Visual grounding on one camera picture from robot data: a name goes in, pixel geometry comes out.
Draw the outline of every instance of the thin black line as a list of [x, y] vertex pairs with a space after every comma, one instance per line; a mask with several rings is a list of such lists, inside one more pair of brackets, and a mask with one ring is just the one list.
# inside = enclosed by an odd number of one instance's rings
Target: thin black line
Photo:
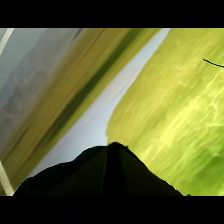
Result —
[[218, 67], [222, 67], [222, 68], [224, 68], [223, 65], [218, 65], [218, 64], [212, 63], [212, 62], [210, 62], [210, 61], [208, 61], [208, 60], [206, 60], [206, 59], [204, 59], [204, 58], [203, 58], [203, 60], [206, 61], [206, 62], [208, 62], [208, 63], [210, 63], [210, 64], [212, 64], [212, 65], [216, 65], [216, 66], [218, 66]]

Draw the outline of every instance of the black object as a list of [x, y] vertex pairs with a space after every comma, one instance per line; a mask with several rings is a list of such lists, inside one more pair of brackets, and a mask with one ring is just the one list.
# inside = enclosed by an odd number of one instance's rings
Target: black object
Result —
[[120, 143], [85, 150], [25, 180], [14, 196], [182, 196]]

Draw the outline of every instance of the gray sky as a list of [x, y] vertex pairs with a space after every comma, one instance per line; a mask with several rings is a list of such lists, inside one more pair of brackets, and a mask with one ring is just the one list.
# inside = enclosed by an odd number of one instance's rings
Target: gray sky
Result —
[[169, 28], [162, 29], [139, 51], [30, 176], [58, 163], [74, 160], [87, 148], [107, 145], [106, 129], [114, 109], [169, 31]]

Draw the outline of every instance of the grass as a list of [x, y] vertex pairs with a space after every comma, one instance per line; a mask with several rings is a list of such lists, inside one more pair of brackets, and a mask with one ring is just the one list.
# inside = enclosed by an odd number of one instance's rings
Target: grass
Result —
[[183, 194], [224, 195], [223, 29], [172, 29], [116, 108], [108, 141], [128, 145]]

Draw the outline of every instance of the yellow-green field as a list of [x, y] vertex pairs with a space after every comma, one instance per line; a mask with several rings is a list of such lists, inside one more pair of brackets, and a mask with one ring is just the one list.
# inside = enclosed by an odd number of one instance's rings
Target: yellow-green field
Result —
[[224, 195], [224, 29], [172, 29], [107, 130], [183, 194]]

